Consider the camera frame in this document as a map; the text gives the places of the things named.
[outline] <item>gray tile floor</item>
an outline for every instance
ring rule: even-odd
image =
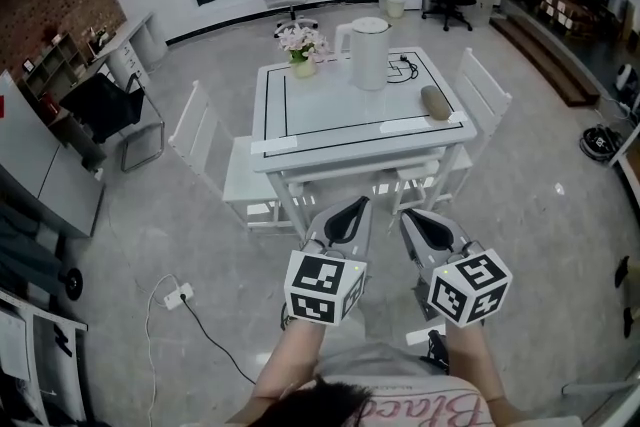
[[[337,24],[378,11],[352,5],[310,14],[331,38]],[[231,133],[250,134],[256,72],[285,60],[272,24],[263,19],[237,25],[171,48],[150,87],[167,135],[196,79],[208,88]],[[635,362],[638,336],[622,336],[623,295],[612,275],[620,257],[638,255],[640,232],[618,177],[578,149],[578,137],[598,115],[567,108],[489,27],[445,33],[440,21],[422,21],[413,12],[394,21],[392,44],[421,46],[447,80],[464,48],[472,47],[513,96],[461,194],[442,207],[485,247],[494,247],[513,271],[508,301],[486,324],[512,402],[548,408],[567,382],[623,377]],[[173,273],[191,283],[192,305],[209,333],[256,376],[259,355],[270,352],[280,335],[282,281],[297,240],[244,231],[169,147],[129,175],[118,164],[118,158],[106,163],[107,189],[94,237],[69,246],[84,273],[85,292],[66,307],[89,325],[84,367],[94,411],[114,427],[125,427],[146,423],[152,372],[144,321],[158,279]],[[371,194],[381,179],[390,177],[341,179],[310,189],[321,208],[345,194]],[[390,204],[390,195],[375,198],[372,279],[360,306],[369,338],[402,346],[404,334],[420,329],[422,320],[410,290],[416,272],[397,228],[387,235]],[[158,298],[172,288],[170,281],[163,283]],[[168,312],[154,305],[149,329],[158,376],[154,425],[221,422],[247,399],[250,385],[185,308]]]

